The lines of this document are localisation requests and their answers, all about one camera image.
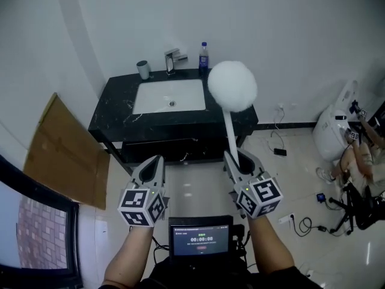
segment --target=cardboard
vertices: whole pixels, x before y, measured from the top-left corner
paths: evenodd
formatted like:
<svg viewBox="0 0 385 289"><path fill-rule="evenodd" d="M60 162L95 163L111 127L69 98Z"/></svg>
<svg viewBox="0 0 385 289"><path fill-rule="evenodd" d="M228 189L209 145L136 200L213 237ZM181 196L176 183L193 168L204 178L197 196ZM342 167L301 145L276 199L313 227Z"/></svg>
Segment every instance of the cardboard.
<svg viewBox="0 0 385 289"><path fill-rule="evenodd" d="M105 210L109 154L55 93L48 102L24 173L58 193Z"/></svg>

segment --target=white fluffy ball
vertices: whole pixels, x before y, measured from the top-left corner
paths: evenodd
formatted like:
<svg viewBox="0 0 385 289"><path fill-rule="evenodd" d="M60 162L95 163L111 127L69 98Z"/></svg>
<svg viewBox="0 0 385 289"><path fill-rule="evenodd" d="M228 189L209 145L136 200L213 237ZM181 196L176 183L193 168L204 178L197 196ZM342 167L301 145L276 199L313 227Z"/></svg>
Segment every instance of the white fluffy ball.
<svg viewBox="0 0 385 289"><path fill-rule="evenodd" d="M214 66L209 74L208 86L215 101L227 111L243 111L257 97L254 75L239 61L224 61Z"/></svg>

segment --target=black shirt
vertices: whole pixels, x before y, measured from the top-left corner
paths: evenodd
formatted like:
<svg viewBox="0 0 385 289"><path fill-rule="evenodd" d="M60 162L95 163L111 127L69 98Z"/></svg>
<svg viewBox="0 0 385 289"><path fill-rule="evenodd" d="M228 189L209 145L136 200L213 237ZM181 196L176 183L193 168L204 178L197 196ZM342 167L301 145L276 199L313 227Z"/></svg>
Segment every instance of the black shirt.
<svg viewBox="0 0 385 289"><path fill-rule="evenodd" d="M170 264L167 258L157 264L149 278L143 279L138 289L185 289L185 288L320 288L296 267L273 272L269 275L250 273L244 262L226 266L205 266L201 269ZM106 285L99 289L116 289Z"/></svg>

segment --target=human arm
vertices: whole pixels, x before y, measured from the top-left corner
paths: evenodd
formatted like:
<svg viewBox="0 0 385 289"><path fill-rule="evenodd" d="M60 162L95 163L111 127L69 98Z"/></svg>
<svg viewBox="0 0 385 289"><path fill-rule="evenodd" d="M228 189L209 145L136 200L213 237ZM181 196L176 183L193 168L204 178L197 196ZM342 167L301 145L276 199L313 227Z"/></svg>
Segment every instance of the human arm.
<svg viewBox="0 0 385 289"><path fill-rule="evenodd" d="M279 239L266 216L257 219L248 217L248 226L258 271L268 275L294 266L290 251Z"/></svg>
<svg viewBox="0 0 385 289"><path fill-rule="evenodd" d="M365 164L357 140L354 140L351 145L353 146L354 156L356 158L357 167L359 168L360 173L367 176L369 179L372 179L372 166Z"/></svg>
<svg viewBox="0 0 385 289"><path fill-rule="evenodd" d="M134 288L141 280L149 256L154 228L133 227L123 246L109 263L102 285Z"/></svg>
<svg viewBox="0 0 385 289"><path fill-rule="evenodd" d="M373 141L373 143L379 146L380 148L385 149L385 139L377 134L377 132L369 125L369 123L365 121L365 118L363 116L359 116L359 121L361 122L366 133L368 134L369 138Z"/></svg>

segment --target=white toilet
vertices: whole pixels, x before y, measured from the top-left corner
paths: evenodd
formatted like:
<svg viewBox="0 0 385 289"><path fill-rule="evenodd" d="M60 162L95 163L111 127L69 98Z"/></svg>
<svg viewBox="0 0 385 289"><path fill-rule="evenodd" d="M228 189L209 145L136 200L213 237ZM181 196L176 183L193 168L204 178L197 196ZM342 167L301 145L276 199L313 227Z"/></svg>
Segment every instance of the white toilet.
<svg viewBox="0 0 385 289"><path fill-rule="evenodd" d="M358 82L349 81L342 89L335 104L329 105L318 119L313 138L318 152L326 161L339 160L348 146L344 133L349 128L349 108L357 99Z"/></svg>

